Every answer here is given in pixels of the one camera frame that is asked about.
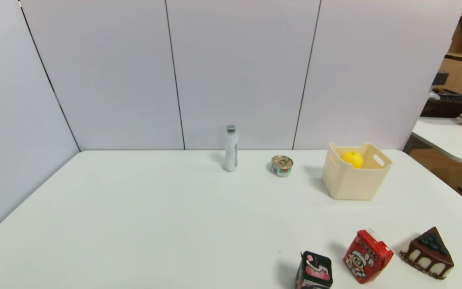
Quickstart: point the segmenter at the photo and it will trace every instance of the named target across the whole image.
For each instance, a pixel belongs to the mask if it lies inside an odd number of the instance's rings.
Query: floor
[[[414,149],[411,157],[462,195],[457,189],[462,185],[462,163],[444,156],[435,149]]]

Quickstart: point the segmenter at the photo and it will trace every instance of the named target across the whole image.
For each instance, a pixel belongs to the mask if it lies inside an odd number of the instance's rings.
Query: white wall panel
[[[187,149],[291,149],[318,0],[167,0]]]
[[[462,0],[324,0],[294,148],[401,149],[461,11]]]
[[[182,149],[164,0],[22,0],[82,150]]]
[[[19,3],[0,0],[0,222],[78,152]]]

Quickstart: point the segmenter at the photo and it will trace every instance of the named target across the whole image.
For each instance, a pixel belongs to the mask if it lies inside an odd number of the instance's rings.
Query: yellow ball
[[[363,156],[356,151],[346,152],[341,156],[344,162],[352,164],[355,169],[363,167]]]

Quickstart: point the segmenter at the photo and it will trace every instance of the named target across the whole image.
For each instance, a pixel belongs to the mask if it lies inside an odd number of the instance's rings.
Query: chocolate cake slice
[[[445,279],[454,262],[436,227],[421,234],[402,251],[400,256],[411,266],[436,279]]]

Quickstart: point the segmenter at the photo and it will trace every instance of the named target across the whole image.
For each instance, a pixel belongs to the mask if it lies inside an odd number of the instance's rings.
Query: white table
[[[462,163],[462,118],[420,117],[411,137],[420,139],[444,155]],[[410,139],[405,152],[411,152],[414,139]]]
[[[398,255],[367,285],[462,288],[462,198],[400,151],[372,201],[335,201],[325,151],[87,151],[0,225],[0,289],[293,289],[300,252],[332,259],[334,289],[365,288],[341,258],[373,228],[397,253],[437,226],[455,262],[435,280]],[[267,166],[290,156],[292,175]]]

